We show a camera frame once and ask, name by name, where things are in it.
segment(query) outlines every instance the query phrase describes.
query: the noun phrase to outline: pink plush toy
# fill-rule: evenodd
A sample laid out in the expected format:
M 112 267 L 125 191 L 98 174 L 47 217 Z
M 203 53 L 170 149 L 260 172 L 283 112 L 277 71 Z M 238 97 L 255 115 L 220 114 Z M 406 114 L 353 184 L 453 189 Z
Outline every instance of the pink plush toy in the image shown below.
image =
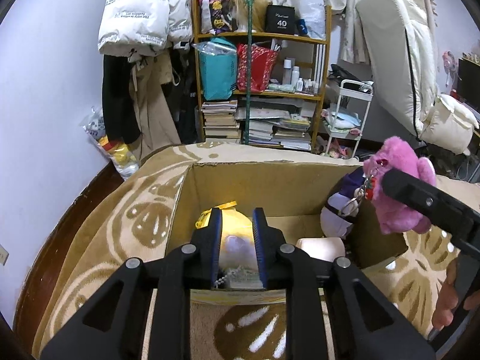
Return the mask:
M 436 184 L 434 166 L 428 158 L 418 158 L 410 145 L 399 137 L 387 139 L 380 151 L 363 163 L 365 175 L 367 177 L 374 175 L 373 194 L 370 197 L 377 213 L 380 230 L 384 234 L 403 233 L 409 230 L 419 234 L 426 233 L 431 227 L 428 218 L 383 193 L 383 175 L 392 168 L 397 168 L 433 186 Z

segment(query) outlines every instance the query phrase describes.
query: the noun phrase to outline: jacket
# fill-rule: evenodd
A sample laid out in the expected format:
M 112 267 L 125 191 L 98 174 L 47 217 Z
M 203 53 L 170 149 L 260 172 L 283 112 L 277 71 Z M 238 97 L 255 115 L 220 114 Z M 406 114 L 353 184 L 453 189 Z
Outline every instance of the jacket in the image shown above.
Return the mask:
M 190 0 L 106 0 L 98 50 L 111 56 L 156 56 L 192 38 Z

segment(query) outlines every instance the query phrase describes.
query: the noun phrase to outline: wooden floor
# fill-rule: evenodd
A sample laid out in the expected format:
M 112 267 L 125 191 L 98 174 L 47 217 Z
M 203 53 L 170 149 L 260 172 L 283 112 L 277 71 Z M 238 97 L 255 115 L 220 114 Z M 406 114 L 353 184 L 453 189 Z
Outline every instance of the wooden floor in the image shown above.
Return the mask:
M 13 331 L 28 353 L 75 234 L 93 209 L 122 182 L 109 163 L 71 205 L 40 251 L 20 294 L 13 321 Z

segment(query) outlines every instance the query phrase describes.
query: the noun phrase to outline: bookshelf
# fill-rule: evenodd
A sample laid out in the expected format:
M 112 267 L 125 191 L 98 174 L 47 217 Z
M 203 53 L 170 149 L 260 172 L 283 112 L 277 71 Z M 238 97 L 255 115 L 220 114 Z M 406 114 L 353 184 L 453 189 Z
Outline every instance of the bookshelf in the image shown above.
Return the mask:
M 193 39 L 195 43 L 202 42 L 213 38 L 215 35 L 212 34 L 202 34 L 200 31 L 200 9 L 198 6 L 198 0 L 192 0 L 192 16 L 193 16 Z M 254 96 L 274 96 L 274 97 L 290 97 L 290 98 L 299 98 L 307 101 L 316 102 L 315 113 L 311 119 L 310 124 L 310 133 L 311 133 L 311 150 L 315 148 L 315 142 L 317 139 L 318 131 L 320 128 L 320 114 L 322 112 L 323 101 L 325 99 L 326 92 L 326 81 L 327 81 L 327 72 L 328 72 L 328 58 L 330 53 L 330 35 L 332 32 L 332 7 L 327 5 L 325 7 L 325 33 L 326 39 L 312 39 L 306 36 L 296 36 L 296 35 L 284 35 L 277 33 L 268 33 L 268 32 L 254 32 L 252 34 L 253 41 L 256 39 L 279 39 L 279 40 L 288 40 L 291 42 L 300 42 L 305 44 L 310 44 L 313 46 L 313 53 L 311 56 L 311 62 L 298 62 L 296 63 L 301 68 L 309 68 L 311 70 L 310 79 L 314 82 L 320 84 L 319 93 L 317 95 L 308 95 L 304 93 L 284 93 L 277 91 L 264 91 L 261 93 L 252 93 Z M 238 43 L 241 41 L 246 41 L 247 33 L 246 32 L 224 32 L 219 36 L 228 38 L 233 43 Z M 195 62 L 196 62 L 196 78 L 197 78 L 197 99 L 198 99 L 198 109 L 200 113 L 200 126 L 202 139 L 205 140 L 205 130 L 204 130 L 204 121 L 203 114 L 200 112 L 203 104 L 203 90 L 202 90 L 202 81 L 200 77 L 200 60 L 198 51 L 195 50 Z M 244 95 L 243 91 L 234 91 L 234 95 Z M 268 145 L 252 145 L 260 147 L 268 147 Z

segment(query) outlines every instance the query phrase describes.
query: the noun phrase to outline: white bottle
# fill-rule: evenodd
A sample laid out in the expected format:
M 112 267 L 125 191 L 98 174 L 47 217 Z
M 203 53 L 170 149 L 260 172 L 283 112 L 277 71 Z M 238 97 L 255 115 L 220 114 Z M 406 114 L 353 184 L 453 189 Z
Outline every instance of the white bottle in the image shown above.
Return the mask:
M 303 91 L 303 79 L 299 78 L 297 81 L 297 92 Z
M 299 78 L 300 78 L 300 68 L 298 66 L 294 66 L 292 71 L 292 81 L 291 81 L 291 84 L 293 85 L 294 88 L 297 87 L 297 82 Z
M 290 85 L 291 81 L 292 81 L 292 60 L 284 59 L 282 85 Z

